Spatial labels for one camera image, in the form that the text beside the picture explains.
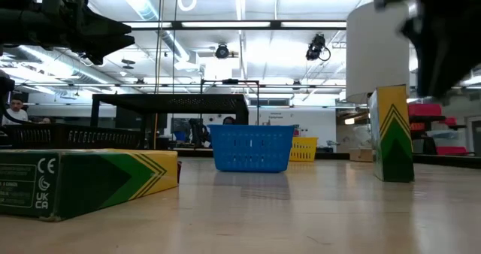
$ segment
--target man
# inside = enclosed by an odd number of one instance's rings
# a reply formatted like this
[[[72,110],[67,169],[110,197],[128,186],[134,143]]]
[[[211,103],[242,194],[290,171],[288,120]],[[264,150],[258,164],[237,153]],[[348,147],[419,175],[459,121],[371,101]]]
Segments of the man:
[[[10,108],[7,109],[7,112],[15,119],[28,121],[29,116],[27,113],[22,109],[23,107],[23,100],[18,96],[14,95],[10,101]],[[7,117],[3,116],[2,125],[16,125],[18,123],[12,122]]]

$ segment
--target blue plastic basket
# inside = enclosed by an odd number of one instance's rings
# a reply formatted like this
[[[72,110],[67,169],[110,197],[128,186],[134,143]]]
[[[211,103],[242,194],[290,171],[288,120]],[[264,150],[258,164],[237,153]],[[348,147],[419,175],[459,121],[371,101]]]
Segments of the blue plastic basket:
[[[287,169],[293,126],[209,125],[220,171],[281,172]]]

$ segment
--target wooden table surface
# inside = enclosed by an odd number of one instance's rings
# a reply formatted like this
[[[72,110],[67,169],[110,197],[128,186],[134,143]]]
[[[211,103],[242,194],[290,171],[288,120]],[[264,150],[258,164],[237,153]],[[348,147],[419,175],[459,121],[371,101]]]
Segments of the wooden table surface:
[[[180,187],[58,223],[0,216],[0,253],[480,253],[481,171],[416,165],[382,183],[372,164],[281,174],[181,159]]]

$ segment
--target box label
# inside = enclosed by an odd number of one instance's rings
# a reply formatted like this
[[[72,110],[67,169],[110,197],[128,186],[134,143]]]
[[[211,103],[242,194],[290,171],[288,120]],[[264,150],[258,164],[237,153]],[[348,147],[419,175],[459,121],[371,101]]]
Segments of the box label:
[[[31,207],[36,178],[36,165],[0,164],[0,205]]]

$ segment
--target ceiling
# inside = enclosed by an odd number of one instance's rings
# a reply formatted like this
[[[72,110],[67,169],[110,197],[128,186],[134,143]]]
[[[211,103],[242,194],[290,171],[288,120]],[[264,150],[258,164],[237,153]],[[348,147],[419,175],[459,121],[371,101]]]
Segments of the ceiling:
[[[184,5],[192,0],[182,0]],[[150,0],[153,8],[161,9],[160,18],[173,20],[346,20],[348,14],[360,5],[372,0],[197,0],[190,11],[182,11],[176,0]],[[89,0],[93,11],[113,20],[128,22],[142,21],[141,16],[128,3],[128,0]],[[327,46],[331,49],[331,58],[327,62],[305,59],[308,44],[313,37],[321,33],[325,36]],[[226,75],[221,77],[248,78],[270,84],[292,84],[301,80],[303,84],[345,85],[345,41],[344,31],[289,31],[289,30],[199,30],[171,32],[186,50],[198,56],[195,64],[198,71],[184,71],[174,67],[177,63],[165,43],[157,49],[158,33],[154,31],[136,31],[135,45],[119,50],[105,57],[104,65],[90,65],[92,72],[101,79],[117,80],[118,83],[133,83],[144,78],[148,83],[155,83],[156,61],[159,58],[159,76],[161,83],[198,83],[201,74],[206,78],[207,69],[215,59],[213,53],[219,44],[227,44],[234,53],[234,58],[227,59]],[[78,65],[77,55],[67,50],[60,56],[70,56]],[[244,62],[244,71],[240,70],[240,57]],[[131,70],[125,70],[123,59],[135,62]],[[138,92],[152,92],[153,88],[136,89]]]

